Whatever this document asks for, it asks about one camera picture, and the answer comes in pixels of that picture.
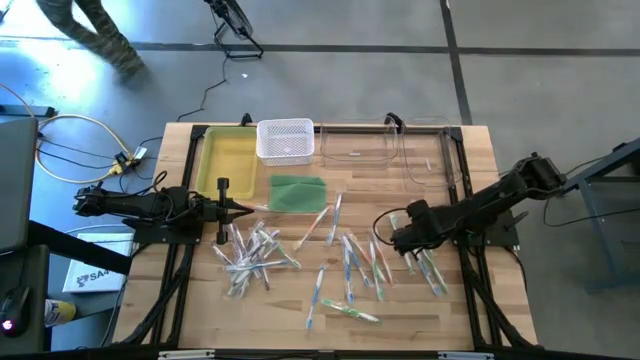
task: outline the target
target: metal bracket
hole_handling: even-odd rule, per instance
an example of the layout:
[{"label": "metal bracket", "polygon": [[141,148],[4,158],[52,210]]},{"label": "metal bracket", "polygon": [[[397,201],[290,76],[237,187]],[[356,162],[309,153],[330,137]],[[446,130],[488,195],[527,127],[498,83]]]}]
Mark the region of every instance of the metal bracket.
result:
[{"label": "metal bracket", "polygon": [[519,218],[520,216],[514,218],[511,210],[500,214],[496,223],[487,230],[484,244],[482,243],[482,236],[472,236],[467,240],[467,245],[519,248],[520,240],[515,228],[515,223]]},{"label": "metal bracket", "polygon": [[178,233],[169,231],[166,228],[144,228],[144,226],[138,226],[135,229],[133,241],[140,244],[196,245],[200,243],[202,228],[202,226],[198,226]]},{"label": "metal bracket", "polygon": [[175,350],[161,351],[158,360],[213,359],[215,356],[215,350]]},{"label": "metal bracket", "polygon": [[493,354],[443,351],[438,353],[438,359],[441,359],[441,360],[493,360]]}]

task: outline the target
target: desk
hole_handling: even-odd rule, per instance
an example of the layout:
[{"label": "desk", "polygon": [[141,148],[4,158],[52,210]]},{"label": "desk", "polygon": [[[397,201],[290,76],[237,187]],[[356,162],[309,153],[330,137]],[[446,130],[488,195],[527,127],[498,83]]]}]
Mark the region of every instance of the desk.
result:
[{"label": "desk", "polygon": [[[180,185],[187,156],[191,126],[188,123],[167,124],[158,157],[156,173],[166,170],[163,186]],[[478,191],[498,179],[489,131],[484,126],[462,127],[472,186]],[[268,178],[274,173],[320,176],[327,183],[327,201],[333,203],[337,191],[345,191],[338,234],[352,230],[365,240],[372,221],[384,210],[404,207],[415,194],[403,191],[402,159],[396,158],[388,170],[330,170],[321,166],[319,141],[310,166],[266,168],[259,165],[256,192],[252,203],[267,203]],[[195,184],[199,151],[191,186]],[[447,204],[446,189],[431,190],[425,198],[432,205]],[[312,215],[258,213],[240,218],[236,224],[246,236],[247,229],[258,217],[271,228],[281,230],[285,248],[299,240],[315,218]],[[272,269],[272,289],[267,292],[252,282],[242,299],[226,297],[228,277],[222,264],[210,249],[217,224],[208,224],[202,244],[196,248],[191,270],[182,332],[181,348],[261,348],[261,349],[343,349],[343,350],[464,350],[472,349],[471,331],[460,274],[457,252],[450,243],[435,251],[435,262],[449,284],[450,293],[442,298],[433,295],[420,274],[409,276],[406,265],[393,249],[383,251],[394,271],[397,284],[386,287],[384,302],[376,300],[375,291],[365,288],[359,275],[353,273],[358,310],[378,316],[382,325],[372,326],[316,306],[314,328],[304,329],[318,268],[328,263],[321,298],[344,298],[344,275],[341,268],[341,246],[325,245],[330,221],[325,219],[310,243],[294,256],[303,269]],[[230,253],[230,245],[223,247]],[[133,261],[129,282],[116,326],[114,341],[129,335],[156,300],[164,268],[166,245],[152,245]],[[518,264],[511,254],[500,248],[488,248],[487,259],[494,297],[509,320],[522,335],[535,343],[535,332],[524,284]],[[485,338],[489,338],[486,313],[479,305]],[[165,317],[164,331],[169,332],[173,303]]]}]

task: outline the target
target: camouflage pants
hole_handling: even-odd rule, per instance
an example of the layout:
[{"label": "camouflage pants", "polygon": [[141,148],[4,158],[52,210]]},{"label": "camouflage pants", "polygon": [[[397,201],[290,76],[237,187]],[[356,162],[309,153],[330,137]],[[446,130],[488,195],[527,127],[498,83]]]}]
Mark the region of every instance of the camouflage pants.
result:
[{"label": "camouflage pants", "polygon": [[102,7],[101,0],[75,1],[82,12],[87,15],[97,34],[74,20],[71,13],[73,0],[37,0],[37,3],[53,26],[105,59],[119,72],[136,71],[144,65],[127,38],[120,33],[116,24]]}]

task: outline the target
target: green towel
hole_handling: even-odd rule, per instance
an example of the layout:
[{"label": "green towel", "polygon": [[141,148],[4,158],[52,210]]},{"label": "green towel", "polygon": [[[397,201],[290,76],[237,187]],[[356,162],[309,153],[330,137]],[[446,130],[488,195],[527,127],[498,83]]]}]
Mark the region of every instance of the green towel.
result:
[{"label": "green towel", "polygon": [[326,185],[319,177],[271,176],[271,211],[315,213],[324,210],[326,203]]}]

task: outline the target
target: gray floor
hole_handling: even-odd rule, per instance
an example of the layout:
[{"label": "gray floor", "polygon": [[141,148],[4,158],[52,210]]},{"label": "gray floor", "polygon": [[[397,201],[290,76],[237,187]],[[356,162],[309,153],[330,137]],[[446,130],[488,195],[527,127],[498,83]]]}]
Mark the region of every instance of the gray floor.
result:
[{"label": "gray floor", "polygon": [[[211,42],[214,26],[200,0],[103,2],[132,41]],[[436,0],[239,2],[256,38],[268,44],[447,45]],[[640,3],[634,0],[452,0],[450,6],[459,46],[640,47],[635,21]],[[88,24],[79,12],[78,18]],[[219,52],[142,51],[152,79],[141,87],[122,87],[107,65],[64,41],[32,0],[15,2],[0,25],[2,37],[11,41],[0,46],[1,82],[32,104],[101,119],[129,147],[161,135],[166,122],[197,108],[202,90],[222,76]],[[461,64],[473,122],[489,126],[501,170],[532,151],[566,170],[640,135],[638,57],[462,56]],[[226,76],[228,84],[213,90],[206,110],[189,120],[235,122],[245,112],[254,119],[366,120],[394,111],[461,122],[447,54],[276,52],[261,62],[227,62]],[[15,101],[1,93],[0,102]],[[118,151],[101,130],[75,120],[53,124],[45,134],[106,155]],[[155,151],[157,144],[150,147]],[[52,151],[97,164],[91,157]],[[57,173],[78,179],[101,174],[47,160]],[[153,172],[152,163],[144,166],[143,173]],[[124,182],[128,189],[146,185],[137,178]],[[105,186],[115,188],[117,180]],[[36,169],[31,217],[61,230],[117,221],[74,216],[71,194],[77,189]],[[518,230],[540,343],[640,357],[638,288],[584,291],[587,281],[605,276],[590,224],[546,228],[541,203],[529,201],[517,209],[531,213]],[[569,196],[553,201],[549,215],[561,222],[584,214],[581,199]],[[61,287],[67,264],[52,259],[52,291]],[[97,346],[106,317],[56,328],[54,348]]]}]

